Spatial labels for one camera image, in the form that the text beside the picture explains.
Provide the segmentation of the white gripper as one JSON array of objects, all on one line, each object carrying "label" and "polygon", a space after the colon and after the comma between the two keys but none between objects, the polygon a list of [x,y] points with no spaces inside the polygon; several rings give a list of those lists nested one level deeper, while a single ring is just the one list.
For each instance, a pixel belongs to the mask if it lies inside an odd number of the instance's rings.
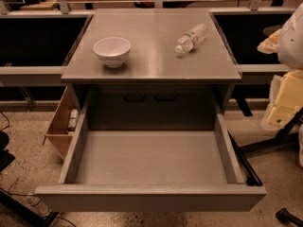
[{"label": "white gripper", "polygon": [[[273,54],[278,51],[281,29],[261,42],[257,51]],[[268,131],[283,129],[303,108],[303,71],[291,70],[283,76],[274,75],[270,84],[269,104],[261,120]]]}]

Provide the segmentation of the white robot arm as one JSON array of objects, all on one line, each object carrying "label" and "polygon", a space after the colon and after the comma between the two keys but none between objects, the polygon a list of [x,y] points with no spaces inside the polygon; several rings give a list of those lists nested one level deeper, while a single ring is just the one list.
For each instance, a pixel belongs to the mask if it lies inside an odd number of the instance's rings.
[{"label": "white robot arm", "polygon": [[284,76],[274,75],[270,102],[262,119],[266,129],[283,129],[303,108],[303,4],[257,50],[263,54],[277,53],[279,62],[289,67]]}]

